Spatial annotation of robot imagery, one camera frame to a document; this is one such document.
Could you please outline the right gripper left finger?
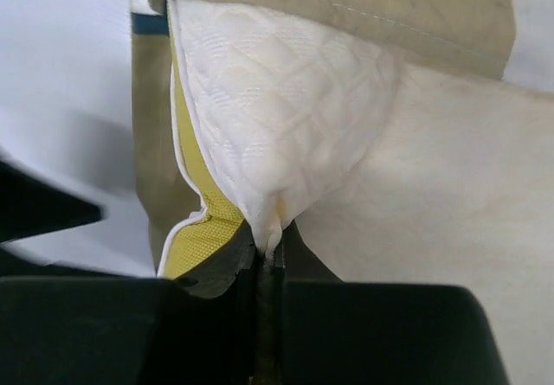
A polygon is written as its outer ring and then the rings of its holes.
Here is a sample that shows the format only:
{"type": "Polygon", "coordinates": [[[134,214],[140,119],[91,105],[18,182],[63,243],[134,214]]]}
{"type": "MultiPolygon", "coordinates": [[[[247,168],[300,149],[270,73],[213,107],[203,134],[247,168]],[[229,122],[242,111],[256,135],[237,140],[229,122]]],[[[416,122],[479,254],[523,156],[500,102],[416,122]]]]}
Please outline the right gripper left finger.
{"type": "Polygon", "coordinates": [[[177,279],[1,253],[4,384],[247,384],[256,253],[243,223],[177,279]]]}

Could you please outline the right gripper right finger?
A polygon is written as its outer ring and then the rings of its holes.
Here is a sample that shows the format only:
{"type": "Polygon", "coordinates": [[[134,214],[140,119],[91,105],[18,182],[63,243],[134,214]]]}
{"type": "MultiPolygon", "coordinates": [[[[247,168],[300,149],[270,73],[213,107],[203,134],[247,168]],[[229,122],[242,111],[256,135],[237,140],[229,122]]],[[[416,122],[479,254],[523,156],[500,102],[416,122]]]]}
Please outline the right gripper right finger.
{"type": "Polygon", "coordinates": [[[506,384],[486,314],[460,286],[345,282],[289,226],[275,253],[285,384],[506,384]]]}

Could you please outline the cream quilted pillow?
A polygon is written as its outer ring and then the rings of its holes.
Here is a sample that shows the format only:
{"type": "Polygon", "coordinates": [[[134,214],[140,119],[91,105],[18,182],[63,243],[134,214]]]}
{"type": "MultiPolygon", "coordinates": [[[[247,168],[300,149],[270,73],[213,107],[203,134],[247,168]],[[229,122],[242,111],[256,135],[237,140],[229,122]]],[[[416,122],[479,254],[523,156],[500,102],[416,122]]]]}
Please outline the cream quilted pillow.
{"type": "Polygon", "coordinates": [[[200,209],[175,278],[243,222],[296,223],[346,280],[449,283],[485,306],[514,384],[553,381],[553,96],[238,3],[170,0],[171,129],[200,209]]]}

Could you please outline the blue beige patchwork pillowcase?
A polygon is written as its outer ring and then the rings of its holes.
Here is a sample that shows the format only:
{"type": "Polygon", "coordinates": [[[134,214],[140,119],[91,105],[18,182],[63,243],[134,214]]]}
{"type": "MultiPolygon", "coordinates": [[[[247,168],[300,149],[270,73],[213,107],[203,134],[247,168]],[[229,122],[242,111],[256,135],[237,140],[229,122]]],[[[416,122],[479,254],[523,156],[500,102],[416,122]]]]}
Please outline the blue beige patchwork pillowcase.
{"type": "Polygon", "coordinates": [[[175,279],[243,223],[265,255],[385,124],[403,51],[504,76],[512,0],[130,0],[138,196],[175,279]]]}

